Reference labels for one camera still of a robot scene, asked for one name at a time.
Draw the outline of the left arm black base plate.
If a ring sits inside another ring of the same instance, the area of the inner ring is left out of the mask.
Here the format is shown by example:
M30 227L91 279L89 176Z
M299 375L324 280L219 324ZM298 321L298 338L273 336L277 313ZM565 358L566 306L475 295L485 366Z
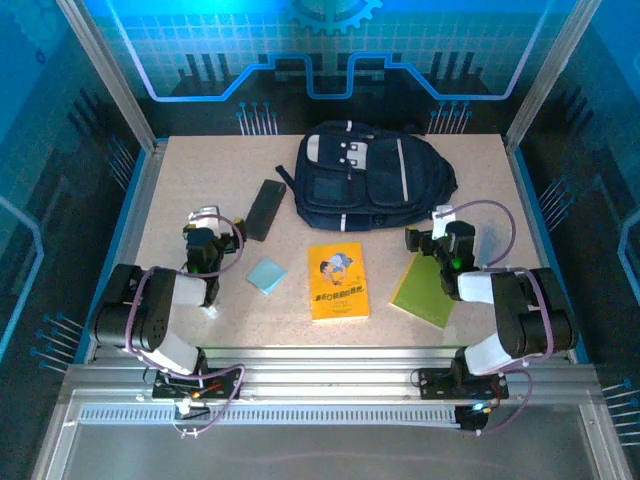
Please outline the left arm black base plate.
M185 380L158 372L153 382L154 399L227 400L238 386L238 369L207 380Z

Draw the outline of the aluminium frame post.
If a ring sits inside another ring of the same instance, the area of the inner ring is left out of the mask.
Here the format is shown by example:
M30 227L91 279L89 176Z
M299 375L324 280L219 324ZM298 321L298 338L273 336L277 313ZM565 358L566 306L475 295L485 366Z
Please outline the aluminium frame post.
M505 150L514 154L538 115L576 46L589 26L602 0L576 0L531 88L505 135Z
M141 148L146 154L155 155L160 143L84 1L55 2Z

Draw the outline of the grey metal panel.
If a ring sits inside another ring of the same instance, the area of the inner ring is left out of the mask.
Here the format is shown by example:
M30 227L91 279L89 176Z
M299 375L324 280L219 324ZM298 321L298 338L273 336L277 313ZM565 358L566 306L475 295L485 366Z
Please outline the grey metal panel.
M197 438L170 425L78 421L57 406L30 480L640 480L606 409L532 406L505 430L391 425L221 425Z

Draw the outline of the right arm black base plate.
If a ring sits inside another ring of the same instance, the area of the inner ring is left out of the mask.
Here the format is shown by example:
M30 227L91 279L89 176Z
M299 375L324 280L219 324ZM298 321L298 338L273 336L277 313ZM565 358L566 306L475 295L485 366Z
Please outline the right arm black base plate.
M509 389L498 375L474 376L449 368L421 368L412 374L412 383L422 400L480 401L508 399Z

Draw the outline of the black controller box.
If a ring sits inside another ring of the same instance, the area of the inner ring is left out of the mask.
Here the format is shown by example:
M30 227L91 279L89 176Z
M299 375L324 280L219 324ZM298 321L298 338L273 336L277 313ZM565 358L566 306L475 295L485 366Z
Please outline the black controller box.
M455 421L462 431L477 434L488 424L492 408L482 403L455 407Z

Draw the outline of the green notebook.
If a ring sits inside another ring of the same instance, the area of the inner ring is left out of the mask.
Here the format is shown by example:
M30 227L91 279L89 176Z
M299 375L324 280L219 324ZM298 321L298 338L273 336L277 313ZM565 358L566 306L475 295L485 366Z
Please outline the green notebook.
M444 329L454 301L441 287L440 268L430 256L412 256L390 304L431 325Z

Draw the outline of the black pencil case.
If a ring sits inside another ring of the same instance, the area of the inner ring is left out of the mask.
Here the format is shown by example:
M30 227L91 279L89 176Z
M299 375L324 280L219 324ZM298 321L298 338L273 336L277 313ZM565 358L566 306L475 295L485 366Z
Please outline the black pencil case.
M264 241L286 193L286 184L265 180L245 219L248 239Z

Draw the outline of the yellow book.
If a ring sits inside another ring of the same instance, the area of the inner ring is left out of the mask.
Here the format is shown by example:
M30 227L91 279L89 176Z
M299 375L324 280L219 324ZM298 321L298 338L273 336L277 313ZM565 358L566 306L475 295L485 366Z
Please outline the yellow book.
M370 315L366 270L358 242L308 249L313 322L358 321Z

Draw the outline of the aluminium frame beam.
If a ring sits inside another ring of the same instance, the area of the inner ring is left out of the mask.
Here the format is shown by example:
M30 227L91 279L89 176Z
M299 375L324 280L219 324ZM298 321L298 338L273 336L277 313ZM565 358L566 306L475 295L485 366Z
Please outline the aluminium frame beam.
M292 404L369 404L419 401L412 371L447 368L453 348L436 347L264 347L209 348L213 368L242 364L243 402ZM600 404L603 401L596 370L576 364L569 354L532 363L529 375L507 377L514 405L531 396L533 405ZM150 397L154 373L137 359L113 348L101 348L89 364L67 369L62 392L71 395Z

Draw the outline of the light blue sticky note pad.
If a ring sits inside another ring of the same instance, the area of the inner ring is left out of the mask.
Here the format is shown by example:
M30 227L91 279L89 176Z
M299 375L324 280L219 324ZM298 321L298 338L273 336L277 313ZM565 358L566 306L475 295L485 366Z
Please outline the light blue sticky note pad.
M247 281L264 295L270 295L287 272L270 259L261 260L247 275Z

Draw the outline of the aluminium table side rail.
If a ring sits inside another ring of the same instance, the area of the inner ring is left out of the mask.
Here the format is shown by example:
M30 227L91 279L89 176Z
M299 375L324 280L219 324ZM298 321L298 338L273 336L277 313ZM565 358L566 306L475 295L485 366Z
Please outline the aluminium table side rail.
M168 141L168 138L157 139L153 153L141 151L138 156L89 307L74 364L84 364L93 358L95 346L89 335L91 318L112 270L120 263L135 263Z
M567 302L570 315L573 317L575 326L577 326L575 312L571 305L557 258L553 252L551 238L544 221L538 195L536 194L524 156L519 147L517 147L514 152L507 151L506 154L520 195L521 203L525 211L526 220L537 258L543 267L549 267L555 273L560 289Z

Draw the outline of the clear plastic stationery pack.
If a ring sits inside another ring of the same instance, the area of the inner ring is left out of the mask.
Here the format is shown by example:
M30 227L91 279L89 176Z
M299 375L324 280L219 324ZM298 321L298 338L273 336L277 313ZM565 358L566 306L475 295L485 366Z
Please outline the clear plastic stationery pack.
M508 245L508 238L502 230L493 224L484 225L477 236L476 263L479 267L495 261Z

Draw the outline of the navy blue backpack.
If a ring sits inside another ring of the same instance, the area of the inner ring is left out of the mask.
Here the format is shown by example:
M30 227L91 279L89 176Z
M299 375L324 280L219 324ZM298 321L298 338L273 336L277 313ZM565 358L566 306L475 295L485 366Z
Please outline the navy blue backpack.
M409 226L458 188L453 166L428 142L352 120L315 126L300 142L295 172L275 170L298 215L327 231Z

